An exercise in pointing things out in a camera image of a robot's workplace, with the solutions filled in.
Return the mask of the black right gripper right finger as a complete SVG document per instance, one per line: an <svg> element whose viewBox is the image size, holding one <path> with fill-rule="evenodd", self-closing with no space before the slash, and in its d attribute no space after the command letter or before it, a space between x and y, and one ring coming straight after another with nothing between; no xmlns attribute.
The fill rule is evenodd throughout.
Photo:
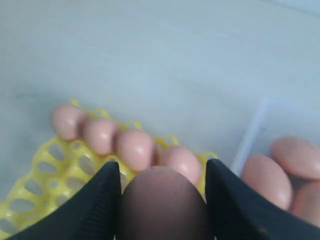
<svg viewBox="0 0 320 240"><path fill-rule="evenodd" d="M320 229L280 209L219 159L206 163L205 198L218 240L318 240Z"/></svg>

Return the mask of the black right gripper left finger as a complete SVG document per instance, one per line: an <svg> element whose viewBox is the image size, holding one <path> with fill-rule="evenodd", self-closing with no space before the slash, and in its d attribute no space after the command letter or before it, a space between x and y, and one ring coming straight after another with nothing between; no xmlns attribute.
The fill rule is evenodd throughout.
<svg viewBox="0 0 320 240"><path fill-rule="evenodd" d="M121 198L119 164L108 161L73 197L12 240L112 240Z"/></svg>

